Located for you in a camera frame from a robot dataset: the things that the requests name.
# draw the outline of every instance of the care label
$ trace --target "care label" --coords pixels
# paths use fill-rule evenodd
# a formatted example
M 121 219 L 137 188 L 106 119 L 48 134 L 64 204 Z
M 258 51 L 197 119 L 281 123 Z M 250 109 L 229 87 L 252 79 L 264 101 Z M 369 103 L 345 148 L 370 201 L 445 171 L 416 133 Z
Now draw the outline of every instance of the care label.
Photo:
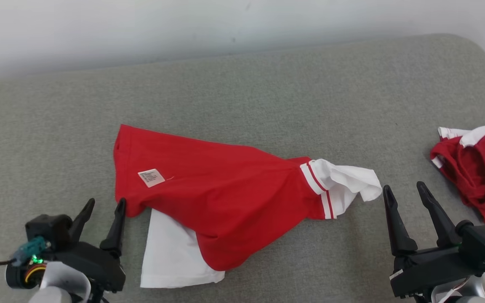
M 397 276 L 401 275 L 403 272 L 404 272 L 404 270 L 398 270 L 397 272 L 395 272 L 394 274 L 392 274 L 392 276 L 389 276 L 389 279 L 393 280 Z
M 164 182 L 164 177 L 156 169 L 141 171 L 138 173 L 147 187 L 152 187 Z

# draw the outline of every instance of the teal connector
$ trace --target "teal connector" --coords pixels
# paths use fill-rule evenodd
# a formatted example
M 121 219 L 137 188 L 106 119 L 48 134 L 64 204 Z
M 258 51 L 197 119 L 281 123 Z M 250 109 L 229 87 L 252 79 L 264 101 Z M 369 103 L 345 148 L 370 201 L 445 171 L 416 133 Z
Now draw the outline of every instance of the teal connector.
M 29 260 L 33 255 L 40 255 L 46 249 L 46 241 L 41 236 L 33 238 L 33 240 L 20 246 L 12 255 L 15 261 L 12 266 L 20 266 Z

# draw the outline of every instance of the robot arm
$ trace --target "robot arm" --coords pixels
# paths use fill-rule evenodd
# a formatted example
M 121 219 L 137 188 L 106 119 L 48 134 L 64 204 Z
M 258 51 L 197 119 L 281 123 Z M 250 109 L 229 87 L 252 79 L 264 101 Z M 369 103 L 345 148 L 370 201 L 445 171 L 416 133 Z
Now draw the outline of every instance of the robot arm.
M 485 298 L 485 225 L 474 226 L 465 220 L 455 227 L 426 185 L 418 182 L 416 187 L 435 226 L 437 247 L 418 250 L 405 229 L 390 186 L 385 186 L 383 197 L 395 257 L 390 276 L 394 295 L 413 297 L 417 303 L 437 303 L 438 293 L 457 288 L 465 302 L 468 297 Z
M 126 200 L 119 201 L 100 248 L 79 241 L 94 205 L 95 200 L 90 199 L 75 220 L 67 215 L 39 215 L 27 222 L 29 242 L 15 253 L 16 261 L 6 267 L 8 286 L 31 289 L 40 284 L 30 301 L 34 303 L 99 303 L 105 301 L 104 291 L 122 291 L 125 272 L 120 257 Z

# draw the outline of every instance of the red stripe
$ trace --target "red stripe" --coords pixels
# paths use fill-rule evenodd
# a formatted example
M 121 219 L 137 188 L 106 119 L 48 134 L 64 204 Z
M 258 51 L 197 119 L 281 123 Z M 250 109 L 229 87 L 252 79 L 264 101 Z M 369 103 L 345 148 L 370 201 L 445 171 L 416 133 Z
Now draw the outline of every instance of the red stripe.
M 330 194 L 329 191 L 327 190 L 327 200 L 329 201 L 329 209 L 330 209 L 330 218 L 334 219 L 334 213 L 333 213 L 333 206 L 330 202 Z
M 323 191 L 327 191 L 325 188 L 323 188 L 323 186 L 321 186 L 321 183 L 319 183 L 319 181 L 315 177 L 314 171 L 312 170 L 310 163 L 308 162 L 308 163 L 306 163 L 306 165 L 308 165 L 308 168 L 310 169 L 310 174 L 312 174 L 312 178 L 314 178 L 314 181 L 318 184 L 319 188 L 321 188 L 321 190 L 323 190 Z

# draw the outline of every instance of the gray fabric surface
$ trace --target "gray fabric surface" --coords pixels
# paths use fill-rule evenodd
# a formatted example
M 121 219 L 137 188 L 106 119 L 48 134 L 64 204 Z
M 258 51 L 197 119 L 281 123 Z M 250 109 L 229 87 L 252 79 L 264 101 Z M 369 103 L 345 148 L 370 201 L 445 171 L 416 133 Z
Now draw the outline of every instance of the gray fabric surface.
M 114 203 L 120 123 L 374 169 L 420 248 L 437 236 L 415 183 L 454 223 L 477 221 L 429 161 L 437 127 L 485 125 L 485 53 L 432 35 L 27 77 L 0 82 L 0 259 L 40 213 L 97 200 L 82 239 L 98 245 Z M 306 220 L 218 284 L 139 288 L 149 211 L 126 223 L 118 302 L 396 302 L 383 200 L 357 198 L 334 221 Z M 0 267 L 0 302 L 27 302 Z

